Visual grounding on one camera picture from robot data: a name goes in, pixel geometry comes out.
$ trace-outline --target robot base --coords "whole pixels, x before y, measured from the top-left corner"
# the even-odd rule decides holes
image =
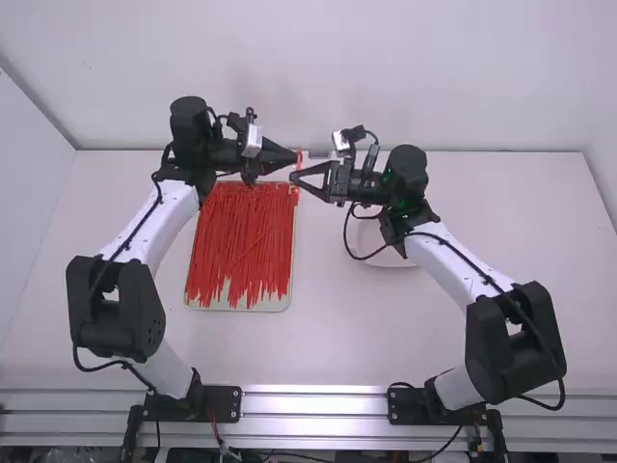
[[[242,389],[237,386],[201,386],[205,400],[197,410],[185,400],[163,395],[146,395],[145,422],[238,422],[241,415]]]
[[[447,414],[431,413],[420,388],[388,388],[388,420],[393,425],[486,425],[486,406],[476,404]]]

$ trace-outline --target wire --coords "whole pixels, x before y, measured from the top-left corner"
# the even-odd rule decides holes
[[[156,209],[156,207],[158,207],[159,204],[163,203],[163,192],[161,190],[161,186],[158,184],[158,181],[156,180],[156,173],[153,172],[152,175],[150,176],[150,178],[151,178],[151,180],[154,183],[154,186],[156,188],[156,200],[154,201],[154,203],[152,203],[152,205],[150,206],[150,208],[148,209],[146,214],[144,214],[144,217],[142,217],[142,220],[139,221],[139,223],[135,226],[135,228],[130,233],[130,235],[128,235],[126,237],[126,239],[122,242],[122,244],[118,247],[118,249],[114,252],[114,254],[112,254],[111,257],[109,257],[105,261],[103,266],[101,267],[100,271],[96,275],[96,278],[94,279],[93,285],[90,288],[90,298],[91,299],[94,296],[94,293],[96,292],[96,289],[100,285],[100,282],[102,281],[103,277],[105,276],[105,273],[109,270],[109,267],[111,266],[112,262],[124,250],[130,249],[130,243],[133,240],[133,238],[135,237],[135,235],[139,232],[139,230],[144,225],[146,220],[150,217],[150,215],[152,215],[152,213],[154,212],[154,209]]]
[[[144,384],[144,386],[152,390],[155,394],[158,394],[158,392],[156,391],[156,388],[149,381],[147,381],[146,378],[142,376],[140,372],[137,371],[137,369],[135,369],[135,367],[133,367],[131,364],[129,364],[125,360],[114,360],[112,362],[107,362],[106,364],[98,365],[96,367],[84,367],[84,365],[79,360],[79,353],[77,352],[77,346],[74,344],[73,345],[73,362],[75,363],[75,366],[77,367],[77,369],[79,369],[80,371],[83,371],[84,373],[94,373],[96,371],[101,371],[102,369],[113,367],[115,365],[120,365],[123,369],[128,369],[131,373],[133,373],[135,377],[139,379],[142,382],[142,384]]]
[[[214,118],[215,122],[219,119],[219,117],[214,112],[214,108],[212,106],[206,106],[205,110],[212,115],[212,118]]]
[[[156,449],[161,450],[161,423],[156,419]]]
[[[347,240],[347,225],[349,224],[349,217],[351,216],[355,205],[356,203],[351,204],[351,206],[347,210],[347,214],[345,215],[345,222],[343,223],[343,244],[345,245],[345,251],[347,251],[347,254],[353,260],[368,260],[370,258],[373,258],[377,256],[379,253],[381,253],[382,251],[384,251],[388,246],[391,246],[392,244],[396,244],[397,242],[402,241],[405,238],[405,236],[400,236],[396,238],[393,242],[386,243],[385,245],[381,246],[380,248],[377,248],[375,251],[373,251],[372,253],[366,256],[362,256],[362,257],[356,256],[354,253],[352,253],[351,249],[349,248],[349,242]]]
[[[366,129],[364,130],[364,132],[366,132],[367,135],[370,135],[371,137],[373,137],[373,139],[375,139],[375,144],[379,145],[379,138],[377,138],[377,135],[375,135],[370,130],[366,130]]]
[[[272,455],[274,455],[274,452],[275,452],[275,450],[274,450],[274,449],[272,449],[272,451],[270,451],[270,453],[268,453],[268,454],[266,455],[266,457],[265,457],[265,458],[262,458],[262,459],[261,459],[261,463],[266,463],[266,461],[268,461],[268,460],[270,459],[270,457],[271,457]]]
[[[435,450],[430,455],[420,458],[419,460],[409,460],[409,463],[423,463],[425,461],[432,460],[437,455],[443,453],[448,447],[450,447],[450,444],[452,444],[454,440],[458,437],[459,433],[461,432],[461,429],[463,429],[462,425],[458,427],[458,429],[454,432],[454,434],[452,434],[452,437],[450,437],[445,444],[443,444],[439,449]]]
[[[310,456],[310,455],[302,455],[301,453],[291,453],[289,451],[275,451],[272,450],[270,453],[268,453],[268,458],[270,458],[271,456],[292,456],[292,457],[296,457],[296,458],[303,458],[305,460],[310,460],[310,461],[316,461],[317,463],[335,463],[332,460],[326,460],[324,458],[317,458],[316,456]]]
[[[468,258],[461,251],[459,251],[447,239],[444,239],[444,238],[442,238],[442,237],[440,237],[440,236],[438,236],[436,234],[428,233],[428,232],[425,232],[425,231],[408,231],[408,232],[398,236],[391,243],[387,243],[384,246],[381,246],[380,248],[376,249],[375,251],[373,251],[372,253],[370,253],[370,254],[368,254],[366,256],[359,257],[359,256],[354,255],[351,252],[351,249],[349,248],[349,243],[347,241],[347,225],[349,223],[349,217],[351,216],[351,213],[352,213],[352,211],[354,209],[354,206],[355,206],[355,203],[352,203],[351,206],[349,207],[349,210],[347,211],[347,214],[345,215],[345,222],[343,224],[343,244],[345,245],[345,250],[347,251],[347,254],[349,254],[349,256],[352,259],[355,259],[355,260],[371,259],[371,258],[375,257],[376,255],[378,255],[379,253],[381,253],[382,251],[384,251],[388,246],[391,246],[393,244],[399,243],[400,241],[402,241],[403,239],[407,238],[408,236],[427,236],[429,238],[436,239],[441,245],[447,246],[447,248],[450,249],[450,251],[452,251],[454,254],[456,254],[464,263],[466,263],[479,276],[481,276],[484,279],[484,282],[487,285],[491,285],[499,293],[499,295],[503,298],[503,300],[510,306],[511,309],[514,310],[514,312],[516,312],[517,316],[523,321],[524,326],[529,331],[531,331],[531,333],[533,334],[533,337],[540,344],[540,348],[549,356],[549,361],[550,361],[551,366],[554,368],[554,371],[557,374],[559,374],[559,366],[557,365],[557,361],[556,361],[554,355],[552,354],[552,351],[550,350],[549,346],[547,345],[547,342],[545,341],[544,337],[538,331],[538,328],[536,328],[535,324],[527,316],[527,314],[524,312],[524,310],[519,306],[519,304],[517,304],[503,290],[503,288],[501,286],[499,286],[495,282],[493,277],[491,277],[484,270],[482,270],[480,267],[478,267],[470,258]],[[556,412],[558,410],[561,410],[561,408],[563,408],[564,403],[566,402],[566,387],[565,387],[565,384],[563,382],[563,378],[561,376],[557,376],[557,386],[559,388],[559,399],[557,400],[557,403],[555,405],[550,405],[550,404],[541,402],[541,401],[536,400],[535,398],[531,398],[531,397],[529,397],[527,395],[519,395],[518,397],[515,397],[515,398],[519,398],[521,400],[525,400],[527,402],[533,403],[534,405],[537,405],[537,406],[539,406],[541,408],[544,408],[545,410],[550,410],[552,412]]]
[[[375,214],[375,215],[356,215],[356,207],[358,207],[360,204],[359,203],[353,203],[351,204],[350,208],[351,208],[351,216],[354,219],[357,220],[373,220],[376,219],[377,217],[379,217],[379,213]]]

